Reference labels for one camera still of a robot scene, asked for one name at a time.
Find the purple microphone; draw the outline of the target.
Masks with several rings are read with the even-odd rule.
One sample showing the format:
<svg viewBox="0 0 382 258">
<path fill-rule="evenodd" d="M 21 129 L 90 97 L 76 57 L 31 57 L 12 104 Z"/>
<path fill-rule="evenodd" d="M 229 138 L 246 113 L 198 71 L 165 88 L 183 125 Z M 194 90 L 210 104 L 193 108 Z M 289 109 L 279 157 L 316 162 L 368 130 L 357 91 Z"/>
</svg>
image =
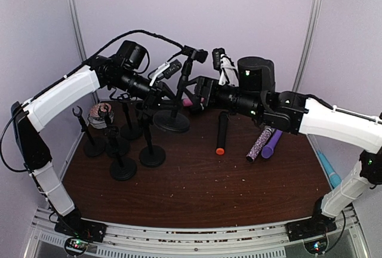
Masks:
<svg viewBox="0 0 382 258">
<path fill-rule="evenodd" d="M 261 156 L 264 159 L 268 159 L 274 154 L 275 147 L 278 144 L 282 134 L 283 132 L 281 130 L 275 130 L 269 141 L 263 146 L 261 150 Z"/>
</svg>

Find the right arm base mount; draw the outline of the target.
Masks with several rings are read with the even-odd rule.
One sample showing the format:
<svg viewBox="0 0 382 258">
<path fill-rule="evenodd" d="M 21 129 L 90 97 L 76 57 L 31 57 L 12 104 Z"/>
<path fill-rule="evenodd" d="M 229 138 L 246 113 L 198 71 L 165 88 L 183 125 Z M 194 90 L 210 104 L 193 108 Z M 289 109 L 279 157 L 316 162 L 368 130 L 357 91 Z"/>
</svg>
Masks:
<svg viewBox="0 0 382 258">
<path fill-rule="evenodd" d="M 329 249 L 328 234 L 337 229 L 333 220 L 313 218 L 289 222 L 285 227 L 290 242 L 302 241 L 305 250 L 315 256 L 324 254 Z"/>
</svg>

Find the black stand of purple mic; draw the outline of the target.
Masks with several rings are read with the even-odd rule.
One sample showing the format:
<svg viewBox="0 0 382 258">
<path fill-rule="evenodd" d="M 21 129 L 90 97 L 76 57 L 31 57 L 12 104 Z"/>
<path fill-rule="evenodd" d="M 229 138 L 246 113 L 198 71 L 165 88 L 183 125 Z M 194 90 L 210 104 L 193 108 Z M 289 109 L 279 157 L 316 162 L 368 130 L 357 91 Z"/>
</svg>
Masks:
<svg viewBox="0 0 382 258">
<path fill-rule="evenodd" d="M 122 111 L 125 115 L 126 123 L 121 127 L 121 137 L 129 141 L 136 140 L 143 135 L 143 129 L 140 128 L 137 122 L 132 122 L 130 117 L 129 101 L 130 97 L 127 93 L 122 93 L 117 97 L 118 102 L 122 106 Z"/>
</svg>

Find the pink microphone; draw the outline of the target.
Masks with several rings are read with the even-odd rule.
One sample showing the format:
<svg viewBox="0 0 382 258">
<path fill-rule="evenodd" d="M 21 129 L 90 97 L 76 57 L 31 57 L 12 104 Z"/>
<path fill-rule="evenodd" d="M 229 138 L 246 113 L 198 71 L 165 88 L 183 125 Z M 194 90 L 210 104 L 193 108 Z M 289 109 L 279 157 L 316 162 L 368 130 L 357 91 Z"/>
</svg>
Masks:
<svg viewBox="0 0 382 258">
<path fill-rule="evenodd" d="M 204 102 L 204 98 L 201 98 L 201 102 L 197 103 L 196 105 L 203 105 L 203 102 Z M 183 99 L 182 104 L 184 107 L 192 107 L 194 105 L 191 99 L 188 99 L 188 98 Z"/>
</svg>

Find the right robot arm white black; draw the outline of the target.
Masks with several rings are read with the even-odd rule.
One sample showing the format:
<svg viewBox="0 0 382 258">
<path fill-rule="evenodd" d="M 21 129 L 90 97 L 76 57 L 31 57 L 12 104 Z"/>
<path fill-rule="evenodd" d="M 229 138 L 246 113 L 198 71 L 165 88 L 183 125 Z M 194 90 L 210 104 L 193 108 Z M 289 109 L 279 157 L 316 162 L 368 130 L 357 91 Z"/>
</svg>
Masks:
<svg viewBox="0 0 382 258">
<path fill-rule="evenodd" d="M 193 103 L 250 117 L 255 124 L 285 133 L 312 134 L 362 148 L 359 159 L 339 186 L 319 198 L 306 230 L 318 235 L 367 188 L 381 184 L 381 118 L 331 106 L 312 94 L 275 91 L 274 64 L 261 57 L 237 62 L 238 86 L 198 76 Z"/>
</svg>

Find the light blue microphone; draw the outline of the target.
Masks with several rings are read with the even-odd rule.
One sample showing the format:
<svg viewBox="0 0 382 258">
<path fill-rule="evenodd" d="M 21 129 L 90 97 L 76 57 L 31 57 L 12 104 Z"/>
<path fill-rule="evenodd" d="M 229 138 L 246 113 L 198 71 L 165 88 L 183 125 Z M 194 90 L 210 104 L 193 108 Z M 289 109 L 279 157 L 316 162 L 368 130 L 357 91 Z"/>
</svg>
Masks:
<svg viewBox="0 0 382 258">
<path fill-rule="evenodd" d="M 335 189 L 337 186 L 341 184 L 341 181 L 342 181 L 341 177 L 337 174 L 337 172 L 332 167 L 331 163 L 328 161 L 327 157 L 324 155 L 324 153 L 320 149 L 317 150 L 317 156 L 328 178 L 331 189 Z"/>
</svg>

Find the black stand of glitter mic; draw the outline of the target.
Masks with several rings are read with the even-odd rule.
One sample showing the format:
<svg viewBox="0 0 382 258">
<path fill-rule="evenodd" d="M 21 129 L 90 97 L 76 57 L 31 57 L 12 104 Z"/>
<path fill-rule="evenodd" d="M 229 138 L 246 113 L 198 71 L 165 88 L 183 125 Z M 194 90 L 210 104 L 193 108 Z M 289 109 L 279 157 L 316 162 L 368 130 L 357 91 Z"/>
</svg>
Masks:
<svg viewBox="0 0 382 258">
<path fill-rule="evenodd" d="M 149 112 L 143 102 L 138 102 L 135 112 L 139 126 L 143 129 L 144 139 L 147 146 L 140 151 L 139 160 L 145 167 L 155 168 L 162 165 L 166 158 L 164 149 L 152 143 L 150 126 L 152 125 L 153 115 Z"/>
</svg>

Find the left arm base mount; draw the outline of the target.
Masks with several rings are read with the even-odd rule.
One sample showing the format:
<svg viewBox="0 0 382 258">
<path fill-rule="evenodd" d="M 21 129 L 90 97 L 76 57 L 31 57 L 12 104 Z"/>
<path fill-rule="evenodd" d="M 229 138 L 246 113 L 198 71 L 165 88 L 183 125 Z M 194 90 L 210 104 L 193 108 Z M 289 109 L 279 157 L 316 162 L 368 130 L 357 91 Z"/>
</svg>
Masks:
<svg viewBox="0 0 382 258">
<path fill-rule="evenodd" d="M 103 242 L 106 229 L 107 226 L 104 223 L 89 220 L 81 220 L 77 229 L 61 220 L 54 227 L 56 232 L 67 235 L 63 248 L 73 257 L 83 255 L 92 243 Z"/>
</svg>

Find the black stand of blue mic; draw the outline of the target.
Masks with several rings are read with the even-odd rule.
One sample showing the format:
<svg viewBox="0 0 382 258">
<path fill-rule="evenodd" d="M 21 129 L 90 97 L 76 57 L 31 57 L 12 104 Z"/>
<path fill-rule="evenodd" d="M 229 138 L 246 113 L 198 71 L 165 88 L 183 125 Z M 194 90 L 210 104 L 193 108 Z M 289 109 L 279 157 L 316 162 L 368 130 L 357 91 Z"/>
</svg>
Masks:
<svg viewBox="0 0 382 258">
<path fill-rule="evenodd" d="M 106 153 L 113 161 L 109 167 L 109 173 L 114 180 L 126 181 L 131 179 L 137 172 L 137 163 L 126 156 L 128 149 L 113 152 L 111 148 L 106 149 Z"/>
</svg>

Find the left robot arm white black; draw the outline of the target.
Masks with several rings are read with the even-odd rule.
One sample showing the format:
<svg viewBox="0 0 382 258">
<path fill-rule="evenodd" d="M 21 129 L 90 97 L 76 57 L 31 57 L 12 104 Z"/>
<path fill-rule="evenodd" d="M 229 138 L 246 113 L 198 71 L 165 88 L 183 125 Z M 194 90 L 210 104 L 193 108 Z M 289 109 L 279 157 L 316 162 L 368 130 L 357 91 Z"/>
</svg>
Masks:
<svg viewBox="0 0 382 258">
<path fill-rule="evenodd" d="M 99 88 L 117 88 L 154 107 L 164 97 L 174 99 L 175 94 L 166 83 L 150 81 L 134 71 L 145 53 L 141 45 L 124 41 L 111 57 L 94 56 L 39 96 L 12 105 L 14 134 L 26 168 L 54 209 L 64 217 L 65 230 L 74 237 L 85 232 L 86 224 L 73 214 L 75 204 L 57 177 L 50 150 L 39 133 L 58 114 Z"/>
</svg>

